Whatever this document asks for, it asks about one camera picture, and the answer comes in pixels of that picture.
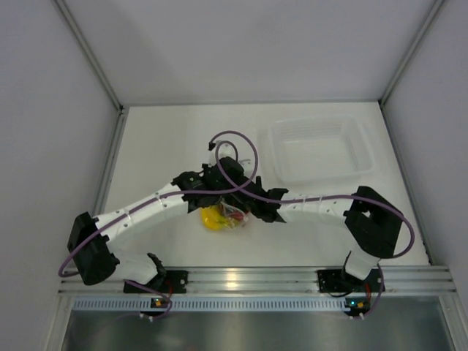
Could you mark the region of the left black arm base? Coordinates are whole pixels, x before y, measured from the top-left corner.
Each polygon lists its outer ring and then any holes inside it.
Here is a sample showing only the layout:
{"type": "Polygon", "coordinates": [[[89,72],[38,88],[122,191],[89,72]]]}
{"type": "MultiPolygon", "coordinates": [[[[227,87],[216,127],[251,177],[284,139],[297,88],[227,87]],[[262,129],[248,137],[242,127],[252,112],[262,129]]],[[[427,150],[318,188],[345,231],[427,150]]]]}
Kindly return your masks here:
{"type": "Polygon", "coordinates": [[[185,294],[188,276],[188,271],[170,269],[166,273],[158,274],[143,286],[162,294],[185,294]]]}

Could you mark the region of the red fake dragon fruit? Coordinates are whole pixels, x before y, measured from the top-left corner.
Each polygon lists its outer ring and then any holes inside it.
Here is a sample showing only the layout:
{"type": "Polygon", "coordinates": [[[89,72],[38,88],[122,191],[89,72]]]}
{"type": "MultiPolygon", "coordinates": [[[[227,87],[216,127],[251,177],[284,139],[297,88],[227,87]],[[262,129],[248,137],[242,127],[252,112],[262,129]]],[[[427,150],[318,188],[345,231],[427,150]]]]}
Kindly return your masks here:
{"type": "Polygon", "coordinates": [[[249,221],[249,213],[245,213],[238,208],[228,208],[226,210],[226,216],[238,225],[245,224],[249,221]]]}

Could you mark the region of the clear zip top bag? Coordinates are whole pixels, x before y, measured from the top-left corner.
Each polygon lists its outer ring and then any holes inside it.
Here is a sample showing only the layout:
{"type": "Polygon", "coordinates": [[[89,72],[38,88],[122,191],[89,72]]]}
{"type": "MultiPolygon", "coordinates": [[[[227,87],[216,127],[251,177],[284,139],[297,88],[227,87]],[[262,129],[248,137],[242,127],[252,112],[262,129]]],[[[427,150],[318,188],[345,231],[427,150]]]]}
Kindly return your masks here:
{"type": "Polygon", "coordinates": [[[205,228],[212,231],[236,230],[249,221],[249,212],[233,205],[220,203],[200,209],[200,218],[205,228]]]}

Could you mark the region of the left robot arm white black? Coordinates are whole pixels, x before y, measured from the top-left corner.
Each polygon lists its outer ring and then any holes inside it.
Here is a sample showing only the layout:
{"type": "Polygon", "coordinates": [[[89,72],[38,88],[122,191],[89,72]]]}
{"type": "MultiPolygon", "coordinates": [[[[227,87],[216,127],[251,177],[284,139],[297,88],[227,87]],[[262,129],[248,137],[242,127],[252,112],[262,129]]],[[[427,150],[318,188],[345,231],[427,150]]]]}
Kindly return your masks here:
{"type": "Polygon", "coordinates": [[[217,165],[205,165],[202,173],[181,173],[159,191],[127,207],[95,217],[88,212],[78,215],[67,243],[77,274],[86,286],[111,278],[138,284],[125,286],[126,293],[144,288],[161,290],[167,281],[161,260],[152,253],[128,252],[126,244],[168,219],[216,205],[232,188],[225,175],[242,185],[253,170],[251,160],[237,162],[226,156],[217,165]]]}

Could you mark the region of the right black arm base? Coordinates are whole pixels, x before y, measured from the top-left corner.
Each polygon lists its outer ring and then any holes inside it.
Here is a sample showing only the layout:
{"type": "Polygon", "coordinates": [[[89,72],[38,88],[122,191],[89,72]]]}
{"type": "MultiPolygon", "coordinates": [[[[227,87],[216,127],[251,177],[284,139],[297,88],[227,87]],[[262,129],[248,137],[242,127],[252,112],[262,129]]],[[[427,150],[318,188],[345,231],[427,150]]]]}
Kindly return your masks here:
{"type": "Polygon", "coordinates": [[[344,297],[356,292],[362,281],[342,269],[324,269],[317,272],[319,291],[333,297],[344,297]]]}

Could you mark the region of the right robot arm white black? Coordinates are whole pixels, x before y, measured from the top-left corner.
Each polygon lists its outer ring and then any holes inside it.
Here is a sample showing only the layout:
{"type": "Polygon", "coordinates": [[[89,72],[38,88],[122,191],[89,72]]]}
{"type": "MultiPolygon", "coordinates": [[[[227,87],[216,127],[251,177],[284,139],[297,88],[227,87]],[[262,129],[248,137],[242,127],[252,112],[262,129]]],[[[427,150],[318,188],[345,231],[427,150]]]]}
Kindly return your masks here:
{"type": "Polygon", "coordinates": [[[368,281],[374,266],[394,256],[403,223],[401,212],[369,186],[351,195],[330,198],[298,194],[283,188],[265,191],[256,183],[233,195],[234,202],[264,222],[313,222],[346,230],[355,246],[338,276],[333,293],[351,293],[368,281]]]}

